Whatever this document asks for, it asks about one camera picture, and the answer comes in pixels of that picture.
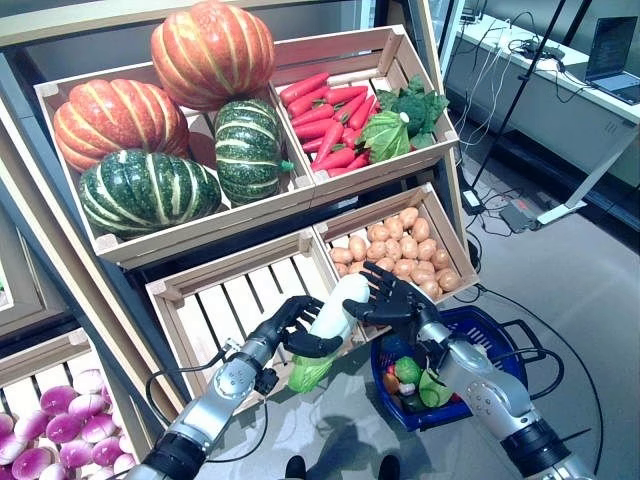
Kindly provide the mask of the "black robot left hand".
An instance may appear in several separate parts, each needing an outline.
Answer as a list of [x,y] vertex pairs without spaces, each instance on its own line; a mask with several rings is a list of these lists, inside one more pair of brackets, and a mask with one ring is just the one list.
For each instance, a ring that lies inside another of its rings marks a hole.
[[328,356],[341,347],[342,337],[318,337],[300,322],[313,324],[323,306],[322,301],[309,295],[290,297],[269,319],[261,322],[248,339],[264,343],[271,354],[282,344],[287,351],[301,357]]

